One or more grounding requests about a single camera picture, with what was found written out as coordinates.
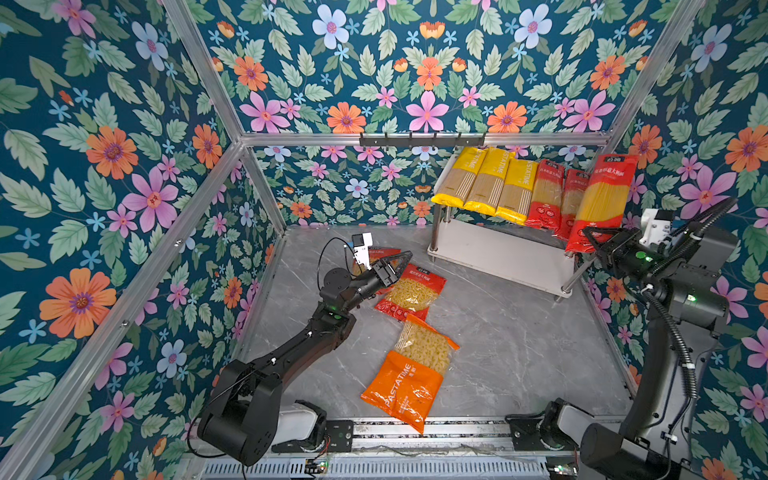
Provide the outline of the red spaghetti bag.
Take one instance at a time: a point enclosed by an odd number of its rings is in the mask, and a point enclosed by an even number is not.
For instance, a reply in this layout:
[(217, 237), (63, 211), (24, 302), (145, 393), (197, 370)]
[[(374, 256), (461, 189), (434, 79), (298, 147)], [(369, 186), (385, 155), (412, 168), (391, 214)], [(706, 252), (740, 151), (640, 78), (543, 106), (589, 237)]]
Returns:
[(560, 224), (565, 168), (550, 160), (541, 160), (534, 181), (526, 225), (554, 231)]
[(567, 252), (591, 253), (587, 227), (616, 228), (621, 225), (634, 180), (637, 155), (601, 155), (592, 171), (566, 244)]
[(589, 184), (590, 176), (581, 170), (569, 169), (565, 177), (565, 185), (560, 209), (560, 222), (555, 230), (555, 236), (568, 240), (575, 223), (583, 196)]

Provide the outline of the black hook rail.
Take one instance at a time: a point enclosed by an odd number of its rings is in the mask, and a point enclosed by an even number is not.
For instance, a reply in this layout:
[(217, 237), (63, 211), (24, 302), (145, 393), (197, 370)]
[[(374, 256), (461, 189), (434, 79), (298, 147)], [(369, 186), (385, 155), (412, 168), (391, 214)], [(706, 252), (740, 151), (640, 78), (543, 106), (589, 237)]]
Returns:
[(360, 134), (358, 143), (361, 147), (393, 147), (397, 149), (412, 147), (437, 147), (454, 149), (456, 147), (479, 147), (485, 144), (485, 134), (464, 133), (397, 133), (397, 134)]

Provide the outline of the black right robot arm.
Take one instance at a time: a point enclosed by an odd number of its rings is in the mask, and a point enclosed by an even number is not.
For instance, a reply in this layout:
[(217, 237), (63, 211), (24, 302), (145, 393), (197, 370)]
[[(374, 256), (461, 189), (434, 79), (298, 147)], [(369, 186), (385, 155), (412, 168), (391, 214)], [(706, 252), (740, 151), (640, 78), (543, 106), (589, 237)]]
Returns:
[(608, 479), (696, 478), (685, 434), (729, 312), (728, 299), (714, 286), (738, 243), (715, 224), (736, 204), (727, 197), (677, 229), (668, 211), (641, 229), (584, 228), (603, 266), (637, 287), (633, 296), (646, 307), (648, 351), (631, 409), (617, 429), (557, 399), (537, 425), (545, 446), (575, 448), (583, 465)]

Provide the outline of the red spaghetti bag front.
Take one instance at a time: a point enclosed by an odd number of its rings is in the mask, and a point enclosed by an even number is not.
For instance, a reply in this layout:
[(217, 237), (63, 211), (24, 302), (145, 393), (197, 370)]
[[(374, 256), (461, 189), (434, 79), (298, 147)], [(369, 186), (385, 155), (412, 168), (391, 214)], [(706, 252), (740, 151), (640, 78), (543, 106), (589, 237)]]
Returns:
[(526, 225), (554, 231), (560, 224), (565, 168), (550, 160), (541, 160), (534, 181)]

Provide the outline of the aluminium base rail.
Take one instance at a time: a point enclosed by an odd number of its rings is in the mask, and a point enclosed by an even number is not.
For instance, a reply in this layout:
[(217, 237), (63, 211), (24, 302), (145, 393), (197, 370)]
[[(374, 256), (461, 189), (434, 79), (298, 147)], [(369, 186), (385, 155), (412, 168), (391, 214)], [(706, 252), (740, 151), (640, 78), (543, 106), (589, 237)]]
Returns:
[(344, 419), (330, 447), (268, 453), (245, 467), (203, 447), (178, 479), (597, 479), (574, 449), (523, 443), (502, 417), (435, 417), (423, 434), (378, 417)]

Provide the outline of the red fusilli pasta bag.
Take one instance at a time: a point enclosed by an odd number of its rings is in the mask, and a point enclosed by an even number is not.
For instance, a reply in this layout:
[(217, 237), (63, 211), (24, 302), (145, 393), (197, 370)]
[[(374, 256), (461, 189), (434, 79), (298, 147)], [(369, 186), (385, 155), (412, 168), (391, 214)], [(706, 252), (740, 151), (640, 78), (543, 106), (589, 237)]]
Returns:
[(400, 254), (401, 252), (402, 250), (398, 248), (383, 248), (383, 247), (373, 247), (368, 250), (369, 260), (371, 264), (374, 264), (376, 261), (382, 258)]

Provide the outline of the orange macaroni pasta bag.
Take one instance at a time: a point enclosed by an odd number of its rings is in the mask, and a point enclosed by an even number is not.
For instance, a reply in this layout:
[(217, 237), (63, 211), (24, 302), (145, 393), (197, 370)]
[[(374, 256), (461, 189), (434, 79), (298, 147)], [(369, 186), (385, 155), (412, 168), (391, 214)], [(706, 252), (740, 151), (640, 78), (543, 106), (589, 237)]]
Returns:
[(459, 349), (450, 337), (409, 314), (398, 341), (361, 399), (422, 435), (453, 355)]

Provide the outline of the yellow spaghetti bag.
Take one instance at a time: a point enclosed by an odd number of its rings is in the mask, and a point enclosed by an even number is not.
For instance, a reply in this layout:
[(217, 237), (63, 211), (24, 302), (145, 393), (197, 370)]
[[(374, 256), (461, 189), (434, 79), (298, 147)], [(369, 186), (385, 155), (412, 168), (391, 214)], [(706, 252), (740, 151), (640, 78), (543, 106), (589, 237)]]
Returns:
[(486, 150), (476, 147), (466, 147), (458, 153), (452, 166), (441, 176), (442, 181), (436, 186), (431, 201), (446, 207), (463, 208), (486, 154)]
[(499, 148), (489, 149), (463, 208), (486, 216), (494, 216), (509, 167), (515, 160), (514, 152)]
[(495, 215), (524, 225), (530, 210), (538, 163), (529, 160), (510, 162)]

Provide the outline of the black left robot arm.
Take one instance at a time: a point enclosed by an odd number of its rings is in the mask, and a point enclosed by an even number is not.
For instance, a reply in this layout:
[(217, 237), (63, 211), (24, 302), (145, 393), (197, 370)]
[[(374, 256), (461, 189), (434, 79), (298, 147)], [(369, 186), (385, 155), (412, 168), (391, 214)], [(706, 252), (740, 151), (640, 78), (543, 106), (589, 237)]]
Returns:
[(405, 250), (376, 260), (356, 276), (341, 267), (328, 271), (303, 330), (262, 357), (234, 360), (223, 369), (195, 418), (198, 438), (245, 466), (257, 463), (274, 443), (286, 442), (280, 427), (286, 388), (349, 337), (356, 323), (353, 310), (395, 285), (411, 259), (412, 252)]

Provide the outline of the white two-tier shelf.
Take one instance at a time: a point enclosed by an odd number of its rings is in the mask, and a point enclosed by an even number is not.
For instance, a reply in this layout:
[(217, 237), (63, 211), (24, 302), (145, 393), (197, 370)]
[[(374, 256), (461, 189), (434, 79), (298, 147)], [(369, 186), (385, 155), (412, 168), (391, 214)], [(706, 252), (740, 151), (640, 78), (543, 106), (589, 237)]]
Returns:
[[(450, 158), (435, 188), (462, 150)], [(431, 257), (552, 294), (557, 301), (571, 296), (587, 269), (578, 267), (562, 245), (547, 242), (544, 229), (527, 234), (526, 223), (438, 204), (434, 204), (433, 220)]]

